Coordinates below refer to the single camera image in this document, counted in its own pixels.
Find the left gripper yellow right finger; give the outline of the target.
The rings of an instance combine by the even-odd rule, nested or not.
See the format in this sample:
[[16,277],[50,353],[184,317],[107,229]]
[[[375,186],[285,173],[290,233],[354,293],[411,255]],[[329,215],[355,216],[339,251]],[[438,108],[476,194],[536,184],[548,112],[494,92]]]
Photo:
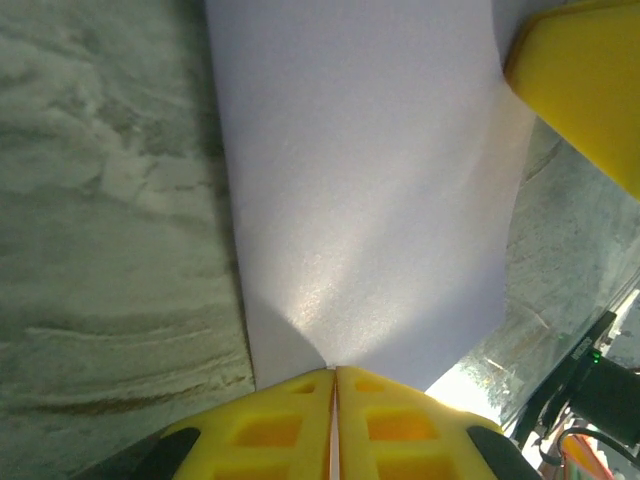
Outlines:
[[541,478],[489,419],[356,367],[336,392],[342,479]]

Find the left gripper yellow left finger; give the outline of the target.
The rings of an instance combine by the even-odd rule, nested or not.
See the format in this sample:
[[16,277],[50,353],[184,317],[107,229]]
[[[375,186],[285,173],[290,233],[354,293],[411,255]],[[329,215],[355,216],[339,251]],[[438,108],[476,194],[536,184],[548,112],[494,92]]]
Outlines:
[[81,479],[327,479],[334,373],[319,369],[154,433]]

